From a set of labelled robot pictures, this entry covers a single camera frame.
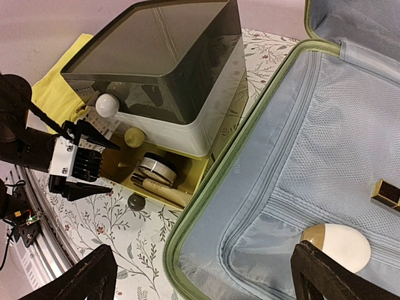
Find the beige egg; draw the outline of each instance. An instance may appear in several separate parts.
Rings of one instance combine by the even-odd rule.
[[[303,231],[307,240],[352,273],[360,271],[371,258],[371,246],[359,231],[340,224],[320,224]]]

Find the egg-shaped object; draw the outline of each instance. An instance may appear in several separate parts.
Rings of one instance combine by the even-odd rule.
[[[144,132],[139,128],[131,127],[124,135],[125,143],[131,148],[140,147],[144,142]]]
[[[129,97],[129,84],[126,82],[112,82],[107,87],[106,93],[112,94],[120,101],[125,101]]]
[[[111,94],[100,95],[96,101],[96,111],[103,118],[111,118],[118,113],[119,101]]]
[[[352,273],[360,271],[371,258],[371,246],[359,231],[340,224],[320,224],[303,231],[307,240]]]

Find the mesh pocket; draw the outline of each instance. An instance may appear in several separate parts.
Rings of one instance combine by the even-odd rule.
[[[400,186],[399,100],[397,84],[325,55],[277,187],[400,241],[400,214],[370,198],[380,179]]]

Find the yellow cloth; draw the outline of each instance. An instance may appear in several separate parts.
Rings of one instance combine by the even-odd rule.
[[[60,71],[92,37],[90,34],[79,36],[50,71],[32,88],[32,102],[59,125],[63,125],[66,120],[75,122],[85,113],[84,103],[61,76]],[[50,133],[55,133],[52,129],[48,129]]]

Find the dark tinted lid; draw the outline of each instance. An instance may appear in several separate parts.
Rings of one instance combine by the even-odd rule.
[[[133,5],[97,34],[62,72],[165,76],[174,71],[225,4],[186,0]]]

